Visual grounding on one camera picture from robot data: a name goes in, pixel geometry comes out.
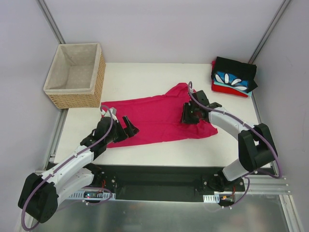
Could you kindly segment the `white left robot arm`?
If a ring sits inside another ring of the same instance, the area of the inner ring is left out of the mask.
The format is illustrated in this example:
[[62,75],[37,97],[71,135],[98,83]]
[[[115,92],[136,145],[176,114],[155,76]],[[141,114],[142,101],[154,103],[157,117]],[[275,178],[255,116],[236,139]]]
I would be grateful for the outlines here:
[[68,158],[42,174],[31,173],[18,201],[22,217],[30,215],[45,223],[66,198],[82,187],[102,188],[103,171],[93,161],[106,151],[108,144],[124,141],[139,132],[127,116],[123,121],[125,127],[113,116],[102,117]]

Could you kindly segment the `magenta pink t-shirt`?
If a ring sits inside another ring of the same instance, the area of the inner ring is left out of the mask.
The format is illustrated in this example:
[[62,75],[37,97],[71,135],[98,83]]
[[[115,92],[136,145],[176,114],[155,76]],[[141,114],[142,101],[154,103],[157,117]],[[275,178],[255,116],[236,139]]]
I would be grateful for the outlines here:
[[208,122],[181,123],[183,104],[189,100],[188,85],[178,83],[163,95],[102,102],[102,105],[116,109],[118,119],[127,116],[139,129],[137,135],[118,143],[111,143],[108,148],[203,139],[216,135],[218,130]]

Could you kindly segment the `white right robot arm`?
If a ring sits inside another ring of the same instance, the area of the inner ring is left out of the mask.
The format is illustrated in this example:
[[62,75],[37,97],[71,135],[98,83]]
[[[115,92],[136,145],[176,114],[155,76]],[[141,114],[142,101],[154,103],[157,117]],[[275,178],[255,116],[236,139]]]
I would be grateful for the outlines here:
[[238,142],[238,158],[224,167],[217,178],[221,190],[229,190],[235,180],[278,161],[278,154],[266,124],[250,124],[227,111],[217,102],[210,103],[204,91],[189,89],[190,101],[183,105],[181,122],[198,124],[201,120],[215,125]]

